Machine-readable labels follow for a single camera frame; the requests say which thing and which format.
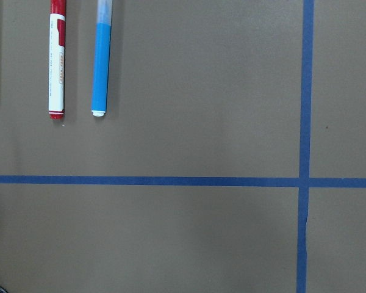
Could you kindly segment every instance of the pen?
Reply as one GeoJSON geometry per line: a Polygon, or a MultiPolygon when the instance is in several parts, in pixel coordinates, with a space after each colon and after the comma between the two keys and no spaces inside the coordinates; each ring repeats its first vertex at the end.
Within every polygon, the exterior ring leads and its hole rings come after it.
{"type": "Polygon", "coordinates": [[[96,117],[102,117],[106,112],[111,16],[112,0],[98,0],[91,104],[91,111],[96,117]]]}
{"type": "Polygon", "coordinates": [[[65,66],[66,0],[51,0],[49,42],[49,114],[63,117],[63,82],[65,66]]]}

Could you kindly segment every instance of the blue marker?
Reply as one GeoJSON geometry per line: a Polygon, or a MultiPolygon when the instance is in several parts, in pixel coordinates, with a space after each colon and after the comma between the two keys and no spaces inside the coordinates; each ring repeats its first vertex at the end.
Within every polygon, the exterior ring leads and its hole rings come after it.
{"type": "Polygon", "coordinates": [[[95,64],[93,67],[93,93],[91,104],[91,111],[96,117],[102,117],[105,114],[107,107],[111,16],[112,0],[98,0],[95,64]]]}

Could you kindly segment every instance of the blue tape line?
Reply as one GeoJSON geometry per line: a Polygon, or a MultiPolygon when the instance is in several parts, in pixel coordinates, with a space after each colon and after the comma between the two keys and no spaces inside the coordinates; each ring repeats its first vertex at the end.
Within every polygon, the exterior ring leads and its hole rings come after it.
{"type": "Polygon", "coordinates": [[[300,189],[298,191],[298,239],[296,292],[306,292],[306,223],[309,210],[310,124],[312,113],[314,0],[304,0],[301,66],[300,189]]]}
{"type": "Polygon", "coordinates": [[[366,188],[366,178],[311,178],[311,187],[366,188]]]}
{"type": "Polygon", "coordinates": [[[155,186],[298,187],[298,178],[145,177],[145,176],[7,176],[0,184],[89,184],[155,186]]]}

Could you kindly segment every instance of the red and white marker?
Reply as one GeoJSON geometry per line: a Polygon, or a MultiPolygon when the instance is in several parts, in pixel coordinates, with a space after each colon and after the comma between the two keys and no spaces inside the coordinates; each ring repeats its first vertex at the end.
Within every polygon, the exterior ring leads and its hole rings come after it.
{"type": "Polygon", "coordinates": [[[65,7],[66,0],[51,0],[49,45],[49,114],[63,118],[63,85],[65,73],[65,7]]]}

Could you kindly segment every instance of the horizontal blue tape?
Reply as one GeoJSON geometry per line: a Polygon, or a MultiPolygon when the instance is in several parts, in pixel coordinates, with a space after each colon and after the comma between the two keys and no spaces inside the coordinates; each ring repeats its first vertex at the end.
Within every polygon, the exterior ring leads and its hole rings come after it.
{"type": "Polygon", "coordinates": [[[298,178],[0,175],[0,184],[298,187],[299,182],[298,178]]]}
{"type": "Polygon", "coordinates": [[[366,188],[366,178],[311,178],[310,187],[366,188]]]}

